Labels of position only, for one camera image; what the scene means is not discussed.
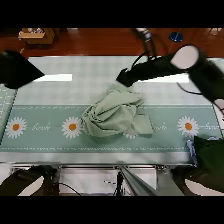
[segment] yellow flower center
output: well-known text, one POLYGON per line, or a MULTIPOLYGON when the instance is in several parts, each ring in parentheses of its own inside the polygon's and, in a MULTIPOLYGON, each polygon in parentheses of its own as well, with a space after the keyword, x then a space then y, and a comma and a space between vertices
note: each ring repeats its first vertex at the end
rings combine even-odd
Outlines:
POLYGON ((18 131, 19 130, 19 124, 14 124, 13 126, 12 126, 12 129, 13 129, 13 131, 18 131))
POLYGON ((70 124, 70 125, 69 125, 69 129, 70 129, 71 131, 74 131, 74 130, 76 129, 76 124, 70 124))
POLYGON ((192 129, 192 124, 190 124, 190 123, 186 123, 186 124, 185 124, 185 128, 186 128, 188 131, 190 131, 190 130, 192 129))

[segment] folded towel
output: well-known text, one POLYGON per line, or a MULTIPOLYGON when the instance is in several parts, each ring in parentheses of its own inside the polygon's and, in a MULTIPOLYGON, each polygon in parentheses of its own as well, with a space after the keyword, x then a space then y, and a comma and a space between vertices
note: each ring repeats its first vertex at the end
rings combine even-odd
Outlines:
POLYGON ((96 137, 115 135, 128 129, 134 129, 138 134, 152 134, 149 117, 136 114, 142 102, 140 94, 117 83, 103 99, 85 110, 83 130, 96 137))

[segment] blue round object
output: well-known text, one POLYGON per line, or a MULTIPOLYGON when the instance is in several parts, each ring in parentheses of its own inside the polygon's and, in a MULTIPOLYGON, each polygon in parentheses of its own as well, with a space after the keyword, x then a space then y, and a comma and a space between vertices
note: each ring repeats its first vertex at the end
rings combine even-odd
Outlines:
POLYGON ((174 42, 181 42, 183 41, 183 35, 181 33, 178 32, 172 32, 169 36, 170 40, 174 41, 174 42))

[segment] daisy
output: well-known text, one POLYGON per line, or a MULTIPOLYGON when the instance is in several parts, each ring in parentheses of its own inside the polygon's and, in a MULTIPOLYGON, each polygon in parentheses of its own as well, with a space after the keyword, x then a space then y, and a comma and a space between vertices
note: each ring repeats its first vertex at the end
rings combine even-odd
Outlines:
POLYGON ((23 134, 23 131, 26 130, 26 121, 22 117, 15 117, 8 122, 6 126, 6 135, 8 138, 17 138, 23 134))
POLYGON ((81 119, 78 119, 77 117, 69 117, 65 122, 63 122, 62 131, 64 132, 63 135, 66 135, 66 138, 70 137, 71 139, 79 136, 81 134, 81 130, 81 119))
POLYGON ((186 137, 193 137, 199 133, 199 127, 194 118, 191 119, 186 116, 182 117, 179 119, 177 127, 179 131, 182 131, 182 135, 185 135, 186 137))
POLYGON ((134 139, 138 136, 138 133, 134 131, 132 128, 129 128, 127 131, 123 132, 123 135, 126 138, 134 139))

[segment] reddish-brown floor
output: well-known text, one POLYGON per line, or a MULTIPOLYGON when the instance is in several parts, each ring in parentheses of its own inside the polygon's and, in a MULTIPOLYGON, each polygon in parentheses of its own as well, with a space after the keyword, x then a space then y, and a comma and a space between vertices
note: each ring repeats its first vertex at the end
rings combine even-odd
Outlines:
MULTIPOLYGON (((192 43, 207 53, 208 57, 224 58, 224 29, 221 28, 151 28, 158 55, 177 50, 180 46, 192 43), (171 32, 179 31, 184 41, 175 43, 169 40, 171 32)), ((18 31, 0 32, 0 51, 12 49, 29 56, 64 55, 140 55, 143 52, 141 41, 129 28, 68 28, 62 29, 52 45, 25 45, 19 41, 18 31)))

